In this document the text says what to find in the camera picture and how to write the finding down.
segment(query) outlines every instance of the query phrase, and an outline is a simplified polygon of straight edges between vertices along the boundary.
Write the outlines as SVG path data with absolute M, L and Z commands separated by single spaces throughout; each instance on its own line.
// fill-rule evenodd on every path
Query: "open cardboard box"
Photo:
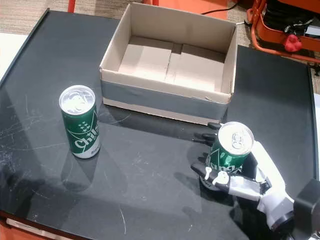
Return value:
M 232 22 L 131 3 L 100 64 L 103 103 L 206 125 L 224 116 L 235 86 Z

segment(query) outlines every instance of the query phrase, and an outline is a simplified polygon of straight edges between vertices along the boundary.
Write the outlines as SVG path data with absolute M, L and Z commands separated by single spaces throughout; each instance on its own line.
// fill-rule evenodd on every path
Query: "black cable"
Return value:
M 240 0 L 239 0 L 237 3 L 235 3 L 235 4 L 234 4 L 232 7 L 230 7 L 230 8 L 206 11 L 206 12 L 201 13 L 201 15 L 206 15 L 206 14 L 211 14 L 211 13 L 216 13 L 216 12 L 229 11 L 229 10 L 231 10 L 231 9 L 234 9 L 234 8 L 238 5 L 239 2 L 240 2 Z

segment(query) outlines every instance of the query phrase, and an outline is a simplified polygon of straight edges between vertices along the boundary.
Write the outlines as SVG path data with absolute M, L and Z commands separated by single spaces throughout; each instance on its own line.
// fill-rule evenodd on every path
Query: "black table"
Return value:
M 49 11 L 2 80 L 2 216 L 100 240 L 270 235 L 263 214 L 205 191 L 190 169 L 209 151 L 193 141 L 206 127 L 102 104 L 98 65 L 117 23 Z M 75 84 L 96 94 L 101 150 L 87 160 L 70 153 L 58 104 Z M 311 93 L 305 65 L 238 48 L 225 120 L 251 128 L 293 198 L 316 176 Z

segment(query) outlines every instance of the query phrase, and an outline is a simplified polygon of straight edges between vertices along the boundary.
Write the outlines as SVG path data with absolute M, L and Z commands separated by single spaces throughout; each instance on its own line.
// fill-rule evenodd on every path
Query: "white floor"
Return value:
M 0 32 L 0 79 L 2 79 L 11 61 L 14 59 L 27 35 L 8 34 Z M 320 95 L 314 94 L 315 117 L 318 142 L 318 159 L 320 159 Z
M 0 32 L 0 80 L 26 38 L 27 35 Z

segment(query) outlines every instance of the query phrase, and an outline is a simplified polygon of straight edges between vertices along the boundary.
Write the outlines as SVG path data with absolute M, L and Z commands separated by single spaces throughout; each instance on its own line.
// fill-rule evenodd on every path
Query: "beverage can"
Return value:
M 236 121 L 227 122 L 219 129 L 205 164 L 216 171 L 241 172 L 254 141 L 254 135 L 246 125 Z M 210 182 L 200 179 L 208 189 L 218 190 Z
M 78 158 L 93 157 L 100 149 L 96 97 L 87 86 L 65 89 L 59 105 L 70 150 Z

